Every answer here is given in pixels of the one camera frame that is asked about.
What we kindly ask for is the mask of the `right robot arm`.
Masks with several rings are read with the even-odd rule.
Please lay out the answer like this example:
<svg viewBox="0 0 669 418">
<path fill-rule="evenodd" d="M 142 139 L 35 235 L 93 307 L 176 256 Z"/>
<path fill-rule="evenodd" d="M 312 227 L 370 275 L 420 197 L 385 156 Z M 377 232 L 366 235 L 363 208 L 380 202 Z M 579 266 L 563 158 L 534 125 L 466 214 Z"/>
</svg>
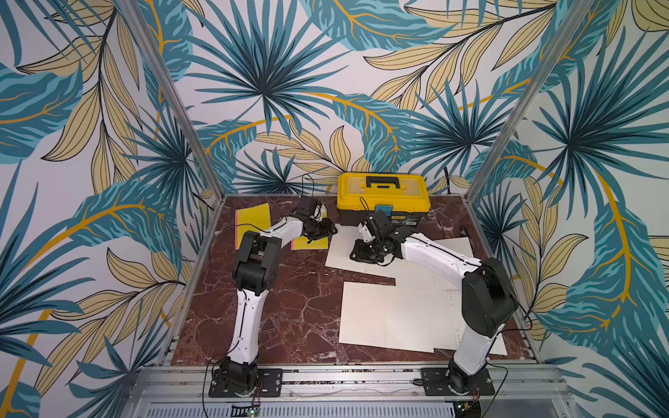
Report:
<svg viewBox="0 0 669 418">
<path fill-rule="evenodd" d="M 449 361 L 442 382 L 455 395 L 469 395 L 487 376 L 488 355 L 499 334 L 519 308 L 512 280 L 495 258 L 457 253 L 410 226 L 396 226 L 382 211 L 363 218 L 362 238 L 352 261 L 379 265 L 386 256 L 413 262 L 447 280 L 461 292 L 463 339 Z"/>
</svg>

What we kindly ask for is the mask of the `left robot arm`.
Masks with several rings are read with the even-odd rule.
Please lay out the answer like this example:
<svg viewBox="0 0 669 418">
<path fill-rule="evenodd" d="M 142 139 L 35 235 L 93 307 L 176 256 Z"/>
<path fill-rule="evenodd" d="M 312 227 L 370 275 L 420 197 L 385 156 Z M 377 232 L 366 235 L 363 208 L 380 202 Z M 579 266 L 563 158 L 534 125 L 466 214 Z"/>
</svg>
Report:
<svg viewBox="0 0 669 418">
<path fill-rule="evenodd" d="M 217 360 L 212 372 L 212 398 L 242 397 L 261 391 L 259 333 L 263 308 L 279 278 L 284 247 L 299 238 L 308 243 L 327 240 L 337 234 L 325 205 L 314 197 L 302 196 L 296 208 L 270 227 L 236 221 L 250 229 L 241 241 L 232 268 L 237 294 L 233 337 L 228 351 Z"/>
</svg>

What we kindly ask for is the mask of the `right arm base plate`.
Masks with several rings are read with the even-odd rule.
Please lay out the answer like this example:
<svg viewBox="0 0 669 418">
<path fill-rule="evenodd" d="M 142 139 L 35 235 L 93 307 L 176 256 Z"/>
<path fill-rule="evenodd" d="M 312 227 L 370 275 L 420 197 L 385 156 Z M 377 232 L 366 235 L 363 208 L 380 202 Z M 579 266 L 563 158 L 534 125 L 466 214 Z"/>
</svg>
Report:
<svg viewBox="0 0 669 418">
<path fill-rule="evenodd" d="M 448 367 L 424 367 L 420 369 L 420 380 L 427 396 L 494 395 L 496 393 L 490 374 L 485 367 L 468 376 L 459 369 Z"/>
</svg>

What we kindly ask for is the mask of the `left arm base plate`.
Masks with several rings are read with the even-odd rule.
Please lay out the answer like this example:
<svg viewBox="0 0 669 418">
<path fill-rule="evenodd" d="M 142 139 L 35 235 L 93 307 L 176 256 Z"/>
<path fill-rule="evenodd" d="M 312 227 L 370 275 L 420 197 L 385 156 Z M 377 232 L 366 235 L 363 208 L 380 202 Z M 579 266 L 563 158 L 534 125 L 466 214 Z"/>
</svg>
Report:
<svg viewBox="0 0 669 418">
<path fill-rule="evenodd" d="M 211 398 L 242 398 L 252 395 L 277 398 L 282 390 L 282 369 L 233 370 L 219 367 L 212 372 L 207 395 Z"/>
</svg>

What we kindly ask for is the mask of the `yellow cover notebook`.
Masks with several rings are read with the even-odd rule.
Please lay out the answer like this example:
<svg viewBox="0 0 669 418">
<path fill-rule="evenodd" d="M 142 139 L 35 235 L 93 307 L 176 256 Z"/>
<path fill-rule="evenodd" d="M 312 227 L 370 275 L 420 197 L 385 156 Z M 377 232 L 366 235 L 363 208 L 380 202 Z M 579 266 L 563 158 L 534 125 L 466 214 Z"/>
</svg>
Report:
<svg viewBox="0 0 669 418">
<path fill-rule="evenodd" d="M 328 220 L 327 208 L 320 207 L 318 215 L 311 217 L 303 225 L 304 234 L 291 243 L 291 249 L 297 250 L 322 250 L 329 248 L 329 237 L 331 236 L 332 222 Z"/>
<path fill-rule="evenodd" d="M 235 211 L 235 249 L 239 249 L 246 232 L 259 233 L 271 227 L 270 207 L 264 203 Z"/>
</svg>

